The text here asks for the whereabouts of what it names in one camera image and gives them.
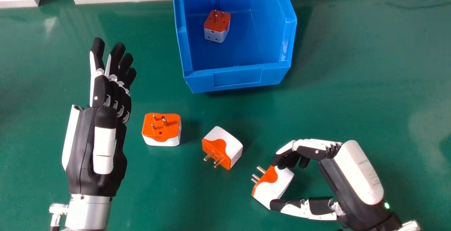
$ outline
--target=green table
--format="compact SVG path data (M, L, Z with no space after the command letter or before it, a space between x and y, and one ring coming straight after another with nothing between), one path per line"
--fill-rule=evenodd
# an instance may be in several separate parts
M451 0L292 0L298 30L280 85L192 94L182 78L170 1L0 11L0 230L47 230L69 200L61 152L71 104L86 105L94 37L123 42L138 72L110 230L336 230L266 210L255 167L291 139L356 139L391 208L425 230L451 218ZM182 145L148 147L149 112L182 116ZM244 144L231 171L202 161L215 125ZM286 198L331 195L311 165Z

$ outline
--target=black and white robotic hand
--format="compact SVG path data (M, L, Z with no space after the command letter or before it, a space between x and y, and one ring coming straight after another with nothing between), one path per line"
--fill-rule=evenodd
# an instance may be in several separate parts
M90 51L91 86L89 106L72 105L64 140L62 164L69 181L69 205L50 206L51 231L104 230L110 218L111 201L127 168L122 151L132 102L130 85L136 77L133 57L117 43L103 64L105 43L95 38Z
M318 161L322 176L335 194L333 197L311 197L307 200L280 199L299 161L306 168L310 160ZM402 223L389 210L384 189L376 171L359 143L319 139L293 140L279 149L262 178L254 175L253 197L284 214L322 221L339 221L343 228L354 231L417 231L416 221Z

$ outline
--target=power plug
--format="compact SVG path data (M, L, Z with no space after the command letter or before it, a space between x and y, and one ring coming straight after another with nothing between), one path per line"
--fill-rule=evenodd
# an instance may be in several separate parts
M216 126L202 139L204 162L214 160L214 168L221 165L230 170L243 154L243 144L223 128Z
M213 10L203 23L204 38L209 41L223 43L230 29L231 15L228 12Z
M178 114L148 113L142 125L142 137L149 146L178 146L182 121Z
M271 210L271 201L280 199L290 185L295 174L287 168L281 170L277 166L270 166L267 170L258 166L257 170L260 171L263 176L259 178L255 174L252 175L251 181L253 181L255 185L251 195L254 199Z

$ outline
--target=blue plastic bin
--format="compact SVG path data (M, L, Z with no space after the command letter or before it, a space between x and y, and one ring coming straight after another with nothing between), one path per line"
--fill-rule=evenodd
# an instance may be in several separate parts
M223 43L204 38L211 10L231 14ZM183 76L193 93L275 85L291 66L296 14L290 0L174 0Z

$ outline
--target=robotic hand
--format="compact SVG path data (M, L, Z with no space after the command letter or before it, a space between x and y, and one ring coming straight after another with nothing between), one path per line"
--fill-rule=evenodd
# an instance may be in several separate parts
M50 231L60 229L67 215L67 230L104 230L111 201L125 176L122 152L132 102L130 85L136 77L133 57L117 43L104 67L105 43L95 38L90 52L89 106L72 105L64 140L62 164L69 181L69 205L50 206Z
M318 161L319 170L335 194L336 202L332 197L280 199L294 176L287 168L295 167L298 161L300 168L306 168L310 160ZM271 210L300 218L338 220L344 228L355 231L420 230L416 221L402 224L396 213L389 210L379 177L354 140L344 144L319 139L293 140L277 151L268 171L263 172L273 174L264 174L262 178L253 175L256 183L253 197ZM261 184L262 180L273 183Z

